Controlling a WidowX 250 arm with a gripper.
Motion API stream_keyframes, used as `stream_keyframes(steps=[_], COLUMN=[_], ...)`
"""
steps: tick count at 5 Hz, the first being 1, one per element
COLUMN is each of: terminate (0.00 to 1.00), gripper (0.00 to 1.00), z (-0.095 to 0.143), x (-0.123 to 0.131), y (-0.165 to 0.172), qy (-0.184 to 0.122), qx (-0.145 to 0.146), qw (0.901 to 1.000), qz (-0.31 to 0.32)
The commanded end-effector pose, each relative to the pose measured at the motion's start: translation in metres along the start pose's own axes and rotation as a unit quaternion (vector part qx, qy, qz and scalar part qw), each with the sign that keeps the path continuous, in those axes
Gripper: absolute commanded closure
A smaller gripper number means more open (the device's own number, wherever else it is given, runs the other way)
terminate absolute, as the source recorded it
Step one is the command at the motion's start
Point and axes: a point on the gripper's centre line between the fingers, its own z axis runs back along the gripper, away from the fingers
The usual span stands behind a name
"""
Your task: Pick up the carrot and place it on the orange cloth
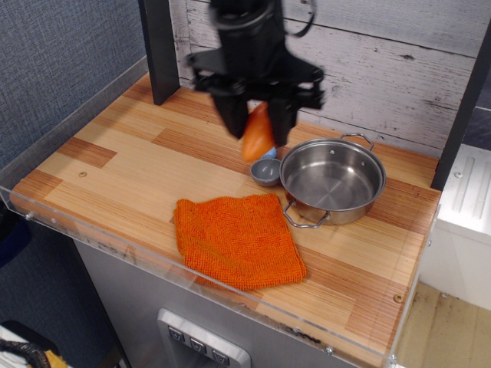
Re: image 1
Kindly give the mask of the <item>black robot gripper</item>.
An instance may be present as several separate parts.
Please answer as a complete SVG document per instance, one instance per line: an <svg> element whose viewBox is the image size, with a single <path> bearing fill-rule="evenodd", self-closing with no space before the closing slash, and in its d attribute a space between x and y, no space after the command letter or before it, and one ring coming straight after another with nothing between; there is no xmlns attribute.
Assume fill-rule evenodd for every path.
<svg viewBox="0 0 491 368"><path fill-rule="evenodd" d="M196 89L212 95L227 130L238 140L249 118L248 100L268 100L275 145L285 146L298 108L322 107L322 70L288 51L282 24L226 27L218 33L220 48L186 57Z"/></svg>

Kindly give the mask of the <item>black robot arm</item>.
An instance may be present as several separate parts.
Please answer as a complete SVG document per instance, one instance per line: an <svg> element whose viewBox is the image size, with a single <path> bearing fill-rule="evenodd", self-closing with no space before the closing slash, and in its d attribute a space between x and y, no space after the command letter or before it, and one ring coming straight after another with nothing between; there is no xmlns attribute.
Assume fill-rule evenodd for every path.
<svg viewBox="0 0 491 368"><path fill-rule="evenodd" d="M212 1L209 19L220 48L189 54L197 91L211 95L228 131L242 138L250 100L265 101L278 146L284 146L297 112L323 105L324 71L286 47L280 1Z"/></svg>

